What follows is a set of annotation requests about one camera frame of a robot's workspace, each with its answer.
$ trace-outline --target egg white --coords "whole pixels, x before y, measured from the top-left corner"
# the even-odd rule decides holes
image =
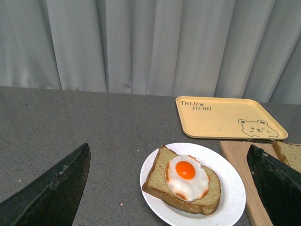
[[[187,161],[192,164],[196,171],[193,179],[187,180],[178,175],[175,166],[180,161]],[[202,168],[200,162],[190,155],[178,155],[174,157],[169,161],[166,169],[166,178],[168,178],[168,181],[166,180],[167,186],[170,191],[181,200],[191,202],[201,198],[204,192],[209,189],[209,179],[205,170]]]

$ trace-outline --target bread slice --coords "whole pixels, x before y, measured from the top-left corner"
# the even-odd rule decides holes
[[[191,202],[182,201],[171,193],[165,181],[166,166],[176,156],[177,154],[174,151],[162,145],[142,186],[142,190],[179,210],[203,215],[213,214],[221,200],[221,183],[216,173],[212,169],[202,166],[210,177],[208,194]]]
[[[301,173],[301,145],[275,141],[273,148],[281,162]]]

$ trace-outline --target black object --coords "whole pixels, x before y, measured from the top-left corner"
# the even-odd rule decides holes
[[[261,202],[275,226],[301,226],[301,173],[251,145],[247,162]]]
[[[0,203],[1,226],[71,226],[90,169],[84,143],[21,191]]]

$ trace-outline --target fried egg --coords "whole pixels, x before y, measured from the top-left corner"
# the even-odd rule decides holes
[[[209,176],[200,162],[190,155],[178,155],[170,160],[165,179],[172,194],[187,202],[200,199],[209,191]]]

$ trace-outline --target egg yolk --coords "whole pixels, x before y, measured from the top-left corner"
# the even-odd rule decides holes
[[[175,170],[178,175],[186,180],[191,180],[196,175],[193,165],[187,161],[180,161],[176,164]]]

